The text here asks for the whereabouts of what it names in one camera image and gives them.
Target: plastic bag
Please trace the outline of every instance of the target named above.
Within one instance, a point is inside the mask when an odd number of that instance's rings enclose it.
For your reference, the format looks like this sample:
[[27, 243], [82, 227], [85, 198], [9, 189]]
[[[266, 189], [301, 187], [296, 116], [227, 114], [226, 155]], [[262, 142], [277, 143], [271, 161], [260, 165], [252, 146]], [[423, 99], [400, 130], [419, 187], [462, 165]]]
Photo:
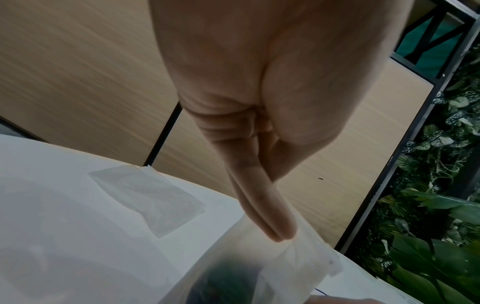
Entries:
[[117, 202], [140, 213], [159, 238], [205, 211], [205, 204], [151, 167], [126, 165], [91, 172], [89, 176]]
[[333, 249], [294, 212], [298, 233], [281, 243], [244, 216], [159, 304], [303, 304], [341, 265]]

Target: blue wire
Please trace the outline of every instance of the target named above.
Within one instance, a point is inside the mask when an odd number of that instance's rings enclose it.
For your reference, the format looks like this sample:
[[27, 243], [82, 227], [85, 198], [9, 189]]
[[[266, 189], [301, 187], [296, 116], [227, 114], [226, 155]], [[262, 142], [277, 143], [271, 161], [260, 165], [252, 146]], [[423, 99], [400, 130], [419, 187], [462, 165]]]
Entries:
[[321, 291], [320, 289], [315, 288], [316, 291], [323, 293], [324, 295], [327, 295], [325, 292]]

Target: hand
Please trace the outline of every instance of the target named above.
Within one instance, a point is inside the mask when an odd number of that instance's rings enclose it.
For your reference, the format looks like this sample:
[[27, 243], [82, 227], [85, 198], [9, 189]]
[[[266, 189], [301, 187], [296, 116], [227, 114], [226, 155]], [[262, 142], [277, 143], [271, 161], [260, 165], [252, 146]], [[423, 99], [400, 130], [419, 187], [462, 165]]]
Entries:
[[361, 300], [334, 297], [334, 296], [318, 296], [312, 295], [305, 304], [384, 304], [377, 300], [366, 298]]
[[338, 136], [413, 0], [150, 0], [183, 108], [223, 160], [245, 213], [294, 237], [274, 184]]

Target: translucent plastic bag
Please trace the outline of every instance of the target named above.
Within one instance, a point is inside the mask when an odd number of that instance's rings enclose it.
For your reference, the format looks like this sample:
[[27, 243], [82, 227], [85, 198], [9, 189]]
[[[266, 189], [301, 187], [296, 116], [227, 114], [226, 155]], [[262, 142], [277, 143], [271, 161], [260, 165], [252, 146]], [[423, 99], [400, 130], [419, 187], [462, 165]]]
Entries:
[[151, 167], [125, 165], [91, 172], [89, 176], [117, 202], [140, 213], [156, 237], [174, 231], [205, 211], [205, 204]]
[[298, 233], [281, 243], [244, 216], [159, 304], [303, 304], [341, 266], [333, 249], [295, 215]]

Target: teal fabric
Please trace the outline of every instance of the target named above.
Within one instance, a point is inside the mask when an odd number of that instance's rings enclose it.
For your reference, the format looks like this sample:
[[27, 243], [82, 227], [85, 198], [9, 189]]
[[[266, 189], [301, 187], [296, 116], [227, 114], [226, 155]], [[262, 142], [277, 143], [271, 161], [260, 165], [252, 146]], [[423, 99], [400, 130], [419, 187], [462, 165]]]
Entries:
[[[427, 29], [427, 26], [429, 25], [430, 21], [431, 19], [427, 20], [426, 22], [418, 26], [416, 29], [408, 33], [405, 36], [404, 40], [401, 42], [396, 53], [402, 57], [411, 53], [415, 49], [415, 46], [418, 44], [420, 38], [422, 37], [423, 33]], [[449, 31], [453, 30], [457, 26], [458, 25], [444, 20], [438, 27], [437, 31], [435, 32], [432, 38], [432, 41], [448, 33]], [[422, 57], [416, 64], [418, 69], [423, 73], [425, 73], [426, 75], [436, 77], [440, 68], [442, 68], [445, 60], [447, 59], [450, 52], [455, 47], [455, 44], [459, 40], [460, 35], [461, 34], [458, 34], [452, 39], [447, 40], [444, 43], [434, 47], [433, 49], [423, 53]]]

